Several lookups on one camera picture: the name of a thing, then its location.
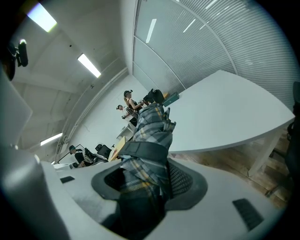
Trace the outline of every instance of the wooden board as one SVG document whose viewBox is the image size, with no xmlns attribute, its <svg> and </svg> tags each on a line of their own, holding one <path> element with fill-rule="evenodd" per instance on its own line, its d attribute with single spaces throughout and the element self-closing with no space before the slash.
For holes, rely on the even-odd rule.
<svg viewBox="0 0 300 240">
<path fill-rule="evenodd" d="M 122 139 L 118 142 L 118 144 L 115 146 L 115 148 L 112 150 L 113 153 L 111 155 L 111 157 L 108 158 L 108 161 L 113 161 L 114 159 L 116 159 L 118 153 L 120 152 L 120 150 L 123 148 L 123 146 L 125 145 L 126 141 L 125 141 L 125 137 L 122 137 Z"/>
</svg>

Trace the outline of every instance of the white shirt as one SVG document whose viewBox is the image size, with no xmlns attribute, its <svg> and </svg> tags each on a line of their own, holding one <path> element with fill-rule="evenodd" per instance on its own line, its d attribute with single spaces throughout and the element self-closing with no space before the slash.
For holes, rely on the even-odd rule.
<svg viewBox="0 0 300 240">
<path fill-rule="evenodd" d="M 123 110 L 122 110 L 122 113 L 123 113 L 123 116 L 126 116 L 128 114 L 128 112 L 126 111 L 126 108 L 127 107 L 123 107 Z M 133 116 L 131 114 L 129 114 L 126 118 L 125 118 L 127 121 L 130 121 L 133 119 Z"/>
</svg>

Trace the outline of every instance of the table leg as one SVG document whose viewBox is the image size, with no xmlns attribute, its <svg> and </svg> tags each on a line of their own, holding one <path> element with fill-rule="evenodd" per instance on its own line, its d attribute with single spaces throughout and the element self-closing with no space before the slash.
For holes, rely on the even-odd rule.
<svg viewBox="0 0 300 240">
<path fill-rule="evenodd" d="M 248 177 L 253 176 L 262 167 L 262 165 L 268 160 L 268 157 L 273 151 L 273 149 L 275 148 L 278 140 L 280 139 L 281 134 L 282 134 L 282 129 L 278 129 L 265 138 L 264 143 L 262 145 L 262 150 L 258 154 L 252 167 L 248 171 Z"/>
</svg>

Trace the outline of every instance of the black cap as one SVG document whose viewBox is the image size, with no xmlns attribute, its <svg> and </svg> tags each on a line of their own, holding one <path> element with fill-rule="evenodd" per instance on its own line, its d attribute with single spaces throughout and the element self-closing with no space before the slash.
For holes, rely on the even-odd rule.
<svg viewBox="0 0 300 240">
<path fill-rule="evenodd" d="M 126 94 L 130 93 L 131 91 L 125 91 L 124 96 L 126 97 Z"/>
<path fill-rule="evenodd" d="M 72 149 L 76 149 L 76 148 L 75 148 L 73 145 L 69 146 L 70 154 L 72 154 L 72 153 L 71 153 L 71 150 L 72 150 Z"/>
</svg>

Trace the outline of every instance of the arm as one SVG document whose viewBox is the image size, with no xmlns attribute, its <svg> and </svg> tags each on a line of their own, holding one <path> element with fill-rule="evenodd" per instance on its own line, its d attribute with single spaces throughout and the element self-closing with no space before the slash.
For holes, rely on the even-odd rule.
<svg viewBox="0 0 300 240">
<path fill-rule="evenodd" d="M 138 105 L 135 105 L 135 103 L 133 102 L 133 100 L 131 99 L 131 100 L 129 100 L 129 104 L 132 106 L 132 108 L 134 109 L 134 110 L 136 110 L 136 109 L 138 109 L 139 107 L 141 107 L 143 104 L 138 104 Z"/>
</svg>

